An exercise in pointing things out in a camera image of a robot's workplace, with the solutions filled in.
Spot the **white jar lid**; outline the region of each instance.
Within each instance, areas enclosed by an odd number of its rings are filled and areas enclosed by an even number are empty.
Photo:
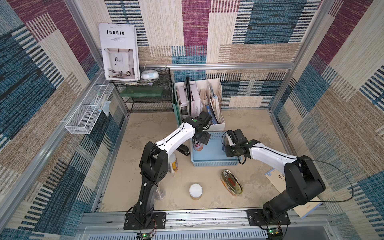
[[[203,188],[199,184],[194,183],[189,187],[189,194],[192,197],[200,197],[203,194]]]
[[[172,153],[171,155],[168,156],[168,164],[174,161],[176,161],[176,155]]]

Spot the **canned food can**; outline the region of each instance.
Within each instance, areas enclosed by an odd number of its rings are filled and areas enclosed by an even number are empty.
[[[233,196],[239,196],[243,192],[243,187],[229,170],[223,170],[220,178],[221,182]]]
[[[193,149],[197,152],[203,150],[203,144],[201,142],[193,142]]]
[[[172,153],[168,158],[168,171],[169,172],[177,172],[179,169],[179,164],[177,163],[177,158],[174,153]]]
[[[200,184],[194,183],[189,187],[189,195],[193,200],[199,200],[203,194],[203,188]]]

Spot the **paper document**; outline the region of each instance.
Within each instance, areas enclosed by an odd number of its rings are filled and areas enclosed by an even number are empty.
[[[200,115],[202,106],[201,106],[201,100],[200,100],[199,91],[197,89],[197,85],[195,83],[191,83],[190,88],[192,93],[191,116],[195,118],[198,115]]]
[[[221,106],[220,106],[220,103],[218,101],[218,97],[216,96],[210,82],[208,82],[208,85],[209,85],[209,93],[210,93],[210,103],[212,106],[212,110],[215,113],[215,117],[217,119],[217,122],[218,123],[224,123],[224,118],[221,115]]]
[[[180,100],[181,118],[184,119],[188,117],[188,103],[184,86],[177,87],[177,93],[179,94]]]
[[[208,102],[207,102],[207,94],[206,94],[205,88],[202,88],[200,90],[200,100],[201,100],[201,105],[203,106],[202,111],[206,112]]]

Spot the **white wire basket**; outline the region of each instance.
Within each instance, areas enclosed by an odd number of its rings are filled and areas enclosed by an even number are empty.
[[[71,134],[90,134],[101,113],[99,107],[103,96],[107,94],[107,100],[113,88],[113,84],[109,83],[108,80],[99,78],[65,125],[68,132]]]

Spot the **can label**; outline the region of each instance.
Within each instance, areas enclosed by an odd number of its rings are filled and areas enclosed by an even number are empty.
[[[197,152],[203,150],[203,144],[201,142],[193,143],[193,149]]]
[[[172,163],[172,168],[173,168],[173,171],[175,172],[179,169],[179,164],[177,163],[177,159]],[[170,164],[168,164],[168,172],[172,172],[170,168]]]
[[[175,172],[179,169],[179,164],[177,163],[177,159],[172,163],[172,168],[173,168],[173,171]]]

